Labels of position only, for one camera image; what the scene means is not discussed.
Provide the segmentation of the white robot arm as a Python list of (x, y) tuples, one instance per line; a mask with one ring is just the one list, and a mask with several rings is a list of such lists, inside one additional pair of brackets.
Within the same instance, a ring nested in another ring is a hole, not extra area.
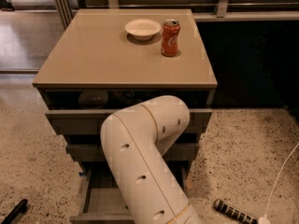
[(165, 95), (103, 122), (102, 149), (135, 224), (204, 224), (163, 158), (189, 121), (185, 103)]

